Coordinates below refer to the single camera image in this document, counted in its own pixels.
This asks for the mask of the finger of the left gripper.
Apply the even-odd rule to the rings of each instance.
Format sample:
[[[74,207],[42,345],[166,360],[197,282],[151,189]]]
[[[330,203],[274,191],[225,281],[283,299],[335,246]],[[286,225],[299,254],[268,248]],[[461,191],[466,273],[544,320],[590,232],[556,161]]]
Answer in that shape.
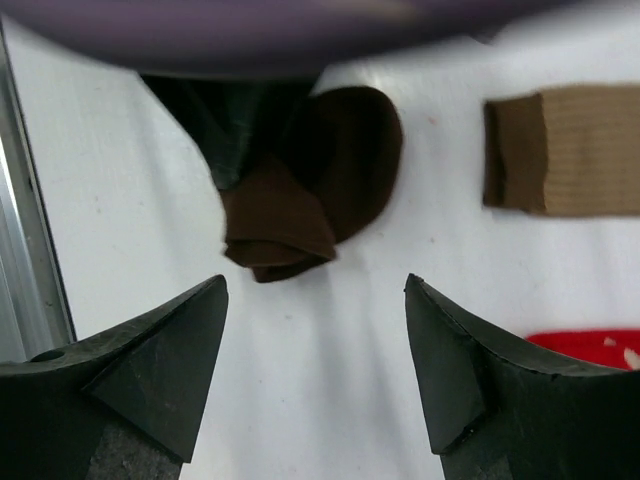
[[[143,75],[141,79],[194,141],[215,187],[229,190],[251,169],[255,155],[280,147],[319,77],[217,81]]]

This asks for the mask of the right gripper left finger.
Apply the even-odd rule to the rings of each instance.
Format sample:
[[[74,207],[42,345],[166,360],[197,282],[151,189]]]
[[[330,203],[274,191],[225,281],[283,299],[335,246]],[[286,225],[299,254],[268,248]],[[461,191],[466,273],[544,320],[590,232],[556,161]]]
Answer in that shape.
[[[192,460],[228,310],[224,277],[1,366],[5,479],[176,479]]]

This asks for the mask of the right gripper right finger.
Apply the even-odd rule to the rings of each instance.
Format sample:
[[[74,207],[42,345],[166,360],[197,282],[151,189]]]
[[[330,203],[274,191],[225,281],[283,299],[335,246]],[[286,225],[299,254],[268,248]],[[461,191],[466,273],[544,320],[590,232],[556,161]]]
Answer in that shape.
[[[639,375],[536,346],[416,275],[410,350],[431,451],[448,479],[635,479]]]

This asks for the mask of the dark brown striped sock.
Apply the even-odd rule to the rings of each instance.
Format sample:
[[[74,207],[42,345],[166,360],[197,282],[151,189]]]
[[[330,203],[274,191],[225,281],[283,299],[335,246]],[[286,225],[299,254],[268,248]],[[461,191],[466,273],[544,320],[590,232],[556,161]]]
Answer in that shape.
[[[399,115],[383,92],[353,86],[307,99],[283,146],[262,151],[221,192],[225,256],[259,283],[335,260],[337,245],[388,204],[402,147]]]

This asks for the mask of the tan ribbed sock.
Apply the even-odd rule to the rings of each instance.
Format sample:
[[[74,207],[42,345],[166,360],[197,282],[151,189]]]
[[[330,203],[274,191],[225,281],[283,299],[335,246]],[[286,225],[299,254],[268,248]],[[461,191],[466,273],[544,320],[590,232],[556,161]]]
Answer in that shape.
[[[548,217],[639,213],[639,87],[586,84],[484,104],[487,207]]]

